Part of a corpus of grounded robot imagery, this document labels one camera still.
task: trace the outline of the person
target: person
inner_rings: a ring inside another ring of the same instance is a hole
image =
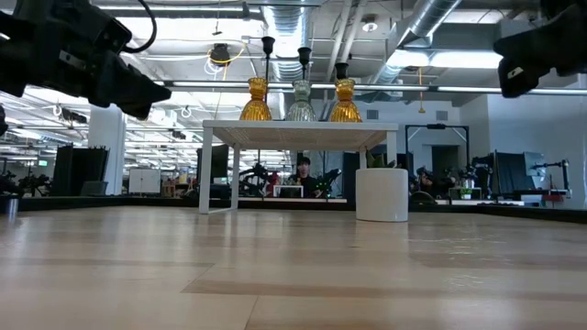
[[[290,177],[290,182],[304,186],[304,198],[319,197],[320,191],[316,188],[318,180],[310,176],[310,165],[312,162],[308,157],[302,157],[297,161],[297,173]]]

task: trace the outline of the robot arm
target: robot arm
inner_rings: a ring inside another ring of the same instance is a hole
[[[155,19],[139,1],[151,15],[153,35],[131,49],[130,31],[88,0],[18,0],[12,16],[0,12],[0,33],[8,37],[0,38],[0,91],[20,97],[33,84],[146,119],[151,105],[172,93],[120,58],[155,39]]]
[[[499,79],[504,97],[518,97],[538,86],[540,77],[557,70],[560,76],[587,72],[587,2],[542,0],[549,22],[502,38],[493,50],[504,56]]]

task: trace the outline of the glass vase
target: glass vase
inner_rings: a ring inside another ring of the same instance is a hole
[[[337,81],[338,103],[332,110],[331,122],[339,123],[362,123],[359,108],[352,103],[352,96],[355,92],[355,81],[352,79],[341,79]]]
[[[240,120],[271,120],[271,112],[263,100],[267,93],[267,85],[264,78],[249,79],[250,101],[242,110]]]
[[[316,113],[309,102],[312,88],[310,82],[306,80],[292,83],[293,93],[295,94],[295,103],[290,106],[285,120],[288,121],[316,121]]]

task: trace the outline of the computer monitor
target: computer monitor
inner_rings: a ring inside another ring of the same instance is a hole
[[[202,149],[197,151],[198,157],[198,182],[202,175]],[[226,178],[228,176],[228,145],[212,147],[212,162],[210,171],[210,182],[214,182],[214,178]]]

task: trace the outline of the white pillar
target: white pillar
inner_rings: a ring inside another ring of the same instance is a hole
[[[120,109],[91,106],[88,148],[106,147],[109,150],[104,181],[108,182],[106,195],[122,193],[122,173],[125,167],[125,139],[127,117]]]

